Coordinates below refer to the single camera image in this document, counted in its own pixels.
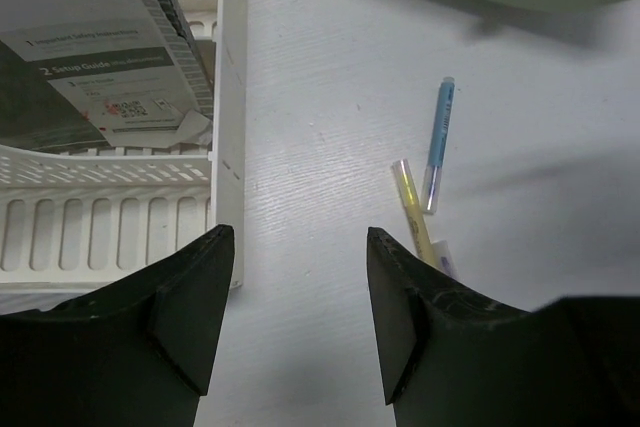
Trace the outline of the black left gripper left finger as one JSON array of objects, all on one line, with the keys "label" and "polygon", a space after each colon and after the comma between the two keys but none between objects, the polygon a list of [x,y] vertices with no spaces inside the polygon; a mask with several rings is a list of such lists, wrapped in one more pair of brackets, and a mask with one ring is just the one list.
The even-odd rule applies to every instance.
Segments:
[{"label": "black left gripper left finger", "polygon": [[1,319],[5,426],[190,426],[209,389],[235,257],[219,225],[171,256]]}]

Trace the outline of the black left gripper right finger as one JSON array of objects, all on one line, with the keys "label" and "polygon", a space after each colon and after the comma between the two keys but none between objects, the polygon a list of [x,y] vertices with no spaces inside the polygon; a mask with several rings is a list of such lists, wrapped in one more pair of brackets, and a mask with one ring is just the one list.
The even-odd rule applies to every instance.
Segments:
[{"label": "black left gripper right finger", "polygon": [[399,426],[635,426],[639,301],[564,297],[526,312],[367,235],[384,397]]}]

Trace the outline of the purple slim pastel pen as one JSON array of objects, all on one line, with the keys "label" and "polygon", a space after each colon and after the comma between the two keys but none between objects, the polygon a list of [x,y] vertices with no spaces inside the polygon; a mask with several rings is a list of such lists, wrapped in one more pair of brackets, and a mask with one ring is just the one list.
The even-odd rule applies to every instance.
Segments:
[{"label": "purple slim pastel pen", "polygon": [[433,243],[432,246],[439,270],[448,277],[457,280],[458,276],[447,241],[440,240]]}]

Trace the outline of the yellow slim pastel pen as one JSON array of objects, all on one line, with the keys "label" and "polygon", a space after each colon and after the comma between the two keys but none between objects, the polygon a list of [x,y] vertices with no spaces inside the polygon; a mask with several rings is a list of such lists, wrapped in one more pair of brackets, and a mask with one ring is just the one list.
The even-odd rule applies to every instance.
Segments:
[{"label": "yellow slim pastel pen", "polygon": [[417,256],[427,265],[436,268],[438,266],[437,258],[426,227],[408,160],[402,159],[394,162],[392,171]]}]

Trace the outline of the blue slim pastel pen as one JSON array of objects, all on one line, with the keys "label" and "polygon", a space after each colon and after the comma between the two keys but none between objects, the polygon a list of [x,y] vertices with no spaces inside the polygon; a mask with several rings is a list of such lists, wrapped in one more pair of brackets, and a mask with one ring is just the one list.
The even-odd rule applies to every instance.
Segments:
[{"label": "blue slim pastel pen", "polygon": [[437,211],[454,92],[454,78],[444,77],[439,86],[422,187],[422,210],[428,215]]}]

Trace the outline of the grey setup guide booklet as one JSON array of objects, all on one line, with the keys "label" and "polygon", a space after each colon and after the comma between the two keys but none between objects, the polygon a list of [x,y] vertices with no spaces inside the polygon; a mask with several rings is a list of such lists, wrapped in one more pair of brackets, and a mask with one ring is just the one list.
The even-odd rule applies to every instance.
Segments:
[{"label": "grey setup guide booklet", "polygon": [[1,141],[205,144],[213,88],[178,0],[1,0]]}]

